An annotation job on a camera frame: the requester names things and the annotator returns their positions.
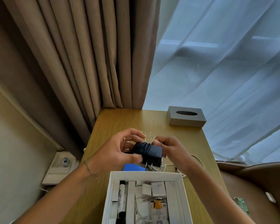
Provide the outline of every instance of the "wooden desk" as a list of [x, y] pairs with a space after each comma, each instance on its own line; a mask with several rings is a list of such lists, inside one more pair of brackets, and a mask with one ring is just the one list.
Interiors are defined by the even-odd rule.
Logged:
[[[94, 154], [112, 135], [130, 127], [144, 131], [148, 142], [150, 132], [153, 132], [155, 137], [158, 135], [174, 135], [190, 153], [198, 156], [203, 161], [206, 170], [228, 192], [203, 130], [195, 127], [169, 125], [166, 113], [164, 111], [135, 109], [102, 109], [82, 161]], [[174, 167], [171, 170], [170, 167], [172, 166], [166, 168], [167, 172], [174, 171]], [[73, 206], [62, 223], [101, 223], [109, 175], [109, 173], [102, 174], [97, 179], [93, 179], [93, 182], [86, 188], [85, 193]], [[188, 178], [184, 178], [184, 186], [193, 223], [213, 223]]]

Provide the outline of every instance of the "curtain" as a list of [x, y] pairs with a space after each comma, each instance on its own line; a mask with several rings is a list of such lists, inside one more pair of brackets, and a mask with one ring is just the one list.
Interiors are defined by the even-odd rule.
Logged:
[[160, 2], [0, 0], [0, 30], [16, 49], [10, 58], [25, 65], [12, 69], [7, 60], [0, 80], [29, 115], [81, 158], [80, 145], [87, 144], [102, 106], [142, 108]]
[[280, 161], [280, 0], [179, 0], [169, 20], [162, 11], [143, 108], [201, 108], [217, 160]]

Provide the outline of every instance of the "white sheer curtain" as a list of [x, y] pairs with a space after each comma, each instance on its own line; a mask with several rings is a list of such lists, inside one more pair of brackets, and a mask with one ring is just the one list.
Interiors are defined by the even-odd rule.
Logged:
[[170, 2], [143, 109], [201, 108], [217, 160], [280, 161], [280, 0]]

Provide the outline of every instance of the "black power adapter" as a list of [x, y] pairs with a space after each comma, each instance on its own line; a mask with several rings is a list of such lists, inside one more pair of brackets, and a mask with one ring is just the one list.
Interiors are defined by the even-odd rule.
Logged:
[[150, 143], [140, 143], [137, 142], [134, 147], [128, 153], [140, 154], [143, 157], [143, 164], [153, 165], [156, 167], [161, 167], [162, 164], [162, 152], [163, 148]]

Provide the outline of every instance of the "chair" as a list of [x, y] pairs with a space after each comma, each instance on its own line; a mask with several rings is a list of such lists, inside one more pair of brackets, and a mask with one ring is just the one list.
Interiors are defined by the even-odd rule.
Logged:
[[244, 199], [256, 224], [280, 224], [280, 162], [247, 166], [218, 161], [217, 165], [230, 196]]

